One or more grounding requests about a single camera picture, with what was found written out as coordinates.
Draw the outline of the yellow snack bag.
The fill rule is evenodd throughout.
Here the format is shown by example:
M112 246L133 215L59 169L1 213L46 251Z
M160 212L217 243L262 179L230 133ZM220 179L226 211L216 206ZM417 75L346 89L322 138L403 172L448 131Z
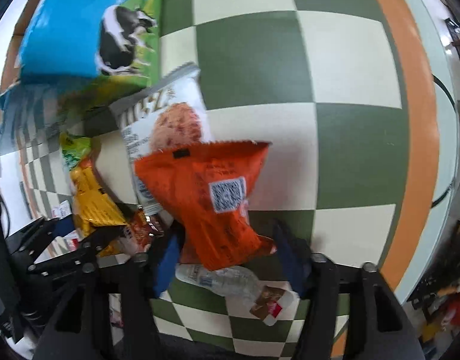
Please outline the yellow snack bag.
M64 132L60 133L59 143L73 188L74 218L81 235L87 237L98 228L126 225L122 212L96 178L92 140Z

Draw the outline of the checkered table mat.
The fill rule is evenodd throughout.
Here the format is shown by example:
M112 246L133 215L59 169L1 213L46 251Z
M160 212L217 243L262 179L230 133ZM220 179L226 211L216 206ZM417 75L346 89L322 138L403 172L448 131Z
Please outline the checkered table mat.
M451 74L422 0L161 0L160 23L159 77L200 67L214 138L272 144L249 199L254 228L277 217L338 264L377 263L406 299L456 161ZM63 128L101 137L108 186L135 204L112 119L88 115L17 150L27 213L70 197Z

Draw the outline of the cardboard box with cow print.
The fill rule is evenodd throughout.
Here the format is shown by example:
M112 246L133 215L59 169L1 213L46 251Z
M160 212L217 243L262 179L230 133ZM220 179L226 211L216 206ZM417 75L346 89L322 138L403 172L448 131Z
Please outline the cardboard box with cow print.
M31 0L0 94L0 154L159 79L161 0Z

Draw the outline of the small red brown snack packet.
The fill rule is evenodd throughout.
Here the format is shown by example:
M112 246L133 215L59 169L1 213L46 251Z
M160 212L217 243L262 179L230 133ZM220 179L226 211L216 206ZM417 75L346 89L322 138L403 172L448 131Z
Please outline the small red brown snack packet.
M124 254L135 255L147 252L152 242L165 235L166 224L158 213L146 214L139 208L118 238Z

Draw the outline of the orange snack bag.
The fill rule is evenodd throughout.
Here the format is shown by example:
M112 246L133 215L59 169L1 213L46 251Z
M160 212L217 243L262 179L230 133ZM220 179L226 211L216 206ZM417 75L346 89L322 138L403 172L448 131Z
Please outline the orange snack bag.
M135 161L135 174L185 228L197 261L210 271L273 254L258 235L248 197L269 150L265 141L217 141L155 152Z

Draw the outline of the white rice cracker bag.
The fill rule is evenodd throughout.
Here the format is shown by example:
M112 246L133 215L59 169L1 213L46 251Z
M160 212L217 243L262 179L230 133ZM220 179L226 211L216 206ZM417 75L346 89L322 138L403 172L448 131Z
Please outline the white rice cracker bag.
M110 105L131 166L139 209L157 214L161 205L134 171L135 161L153 152L213 140L199 85L200 68L185 63L156 85Z

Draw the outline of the clear wrapped snack packet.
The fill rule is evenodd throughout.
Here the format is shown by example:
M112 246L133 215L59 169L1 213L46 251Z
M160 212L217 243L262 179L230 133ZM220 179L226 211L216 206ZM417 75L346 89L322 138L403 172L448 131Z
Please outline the clear wrapped snack packet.
M235 298L249 314L267 326L273 326L282 312L295 301L290 291L263 284L245 267L209 271L200 264L178 264L175 276L184 283L207 289L220 297Z

